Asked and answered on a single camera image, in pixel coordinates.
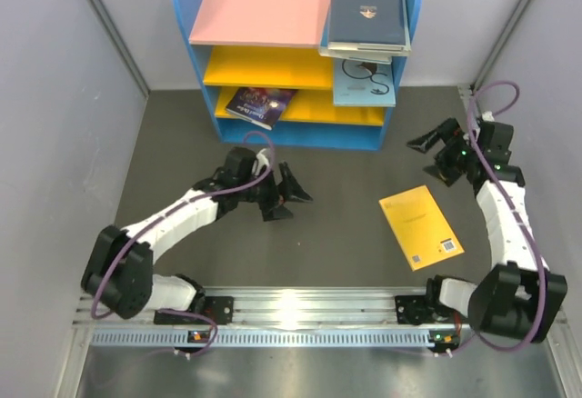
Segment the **yellow book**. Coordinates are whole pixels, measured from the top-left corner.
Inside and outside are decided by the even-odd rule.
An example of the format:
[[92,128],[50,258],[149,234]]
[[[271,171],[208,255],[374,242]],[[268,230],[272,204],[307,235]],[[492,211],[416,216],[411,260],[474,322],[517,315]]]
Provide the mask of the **yellow book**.
[[388,196],[378,203],[413,271],[465,252],[425,185]]

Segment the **purple Robinson Crusoe book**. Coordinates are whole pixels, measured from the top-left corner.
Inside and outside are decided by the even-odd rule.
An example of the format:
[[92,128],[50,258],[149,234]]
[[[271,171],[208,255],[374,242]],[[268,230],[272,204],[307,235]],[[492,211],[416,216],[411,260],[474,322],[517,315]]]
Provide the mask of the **purple Robinson Crusoe book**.
[[226,111],[271,131],[296,93],[296,89],[241,87],[226,105]]

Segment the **light blue book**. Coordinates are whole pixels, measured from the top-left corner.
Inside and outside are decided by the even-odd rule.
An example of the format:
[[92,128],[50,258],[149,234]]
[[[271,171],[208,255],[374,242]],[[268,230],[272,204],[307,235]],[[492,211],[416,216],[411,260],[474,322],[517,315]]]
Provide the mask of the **light blue book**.
[[335,59],[333,103],[339,107],[394,107],[392,66]]

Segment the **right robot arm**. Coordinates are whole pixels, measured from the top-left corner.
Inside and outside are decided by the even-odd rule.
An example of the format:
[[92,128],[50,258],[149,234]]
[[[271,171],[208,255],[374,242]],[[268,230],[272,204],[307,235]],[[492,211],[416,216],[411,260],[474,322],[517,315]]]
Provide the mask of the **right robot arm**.
[[428,279],[424,309],[440,323],[458,312],[478,336],[541,343],[567,295],[567,280],[551,273],[533,246],[525,178],[510,163],[513,126],[484,118],[477,124],[478,131],[465,133],[457,119],[447,118],[406,144],[425,154],[443,143],[424,170],[447,186],[461,177],[469,181],[491,252],[492,268],[478,284],[443,275]]

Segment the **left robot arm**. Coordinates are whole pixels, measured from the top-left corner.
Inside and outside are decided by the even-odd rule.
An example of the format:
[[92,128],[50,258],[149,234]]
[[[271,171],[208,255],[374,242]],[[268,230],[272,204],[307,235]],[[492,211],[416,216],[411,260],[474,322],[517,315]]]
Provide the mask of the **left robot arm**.
[[156,262],[190,234],[206,227],[241,203],[257,204],[264,221],[292,218],[286,203],[310,203],[287,163],[277,165],[273,152],[234,147],[212,176],[197,182],[167,208],[145,220],[119,228],[108,225],[96,237],[81,279],[95,304],[128,320],[156,310],[187,323],[206,310],[206,291],[185,275],[155,274]]

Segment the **blue pink yellow bookshelf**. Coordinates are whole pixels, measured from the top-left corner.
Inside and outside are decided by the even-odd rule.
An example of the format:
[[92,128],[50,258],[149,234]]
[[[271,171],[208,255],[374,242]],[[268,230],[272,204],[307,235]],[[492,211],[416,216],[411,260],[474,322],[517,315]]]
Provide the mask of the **blue pink yellow bookshelf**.
[[256,126],[227,112],[245,86],[296,89],[271,139],[351,150],[382,146],[396,107],[333,103],[335,67],[318,52],[330,0],[173,0],[180,35],[219,138],[239,143]]

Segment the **aluminium mounting rail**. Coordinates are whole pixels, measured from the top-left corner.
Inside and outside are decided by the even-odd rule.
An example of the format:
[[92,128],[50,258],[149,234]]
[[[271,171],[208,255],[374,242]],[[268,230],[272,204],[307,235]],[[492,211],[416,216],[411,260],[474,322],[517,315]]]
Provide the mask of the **aluminium mounting rail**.
[[73,326],[84,328],[95,346],[170,347],[180,350],[225,348],[426,348],[449,355],[470,338],[467,319],[455,323],[401,325],[397,295],[425,295],[422,288],[211,288],[207,296],[235,298],[232,323],[156,325],[156,310],[124,320],[112,314],[93,319],[84,295]]

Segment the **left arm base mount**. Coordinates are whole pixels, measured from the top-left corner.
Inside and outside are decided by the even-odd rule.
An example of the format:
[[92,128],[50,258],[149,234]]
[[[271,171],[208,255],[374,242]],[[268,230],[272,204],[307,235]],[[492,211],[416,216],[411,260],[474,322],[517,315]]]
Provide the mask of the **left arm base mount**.
[[[235,298],[232,296],[207,296],[200,314],[213,320],[217,325],[232,323]],[[207,324],[205,321],[191,317],[176,315],[173,313],[156,312],[154,315],[156,325],[186,325]]]

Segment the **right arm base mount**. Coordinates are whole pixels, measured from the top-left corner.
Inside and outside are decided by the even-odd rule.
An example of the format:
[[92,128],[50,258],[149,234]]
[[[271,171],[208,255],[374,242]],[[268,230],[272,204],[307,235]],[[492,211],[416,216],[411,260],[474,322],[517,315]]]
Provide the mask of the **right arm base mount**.
[[396,320],[401,325],[455,323],[454,311],[426,295],[397,295],[394,298]]

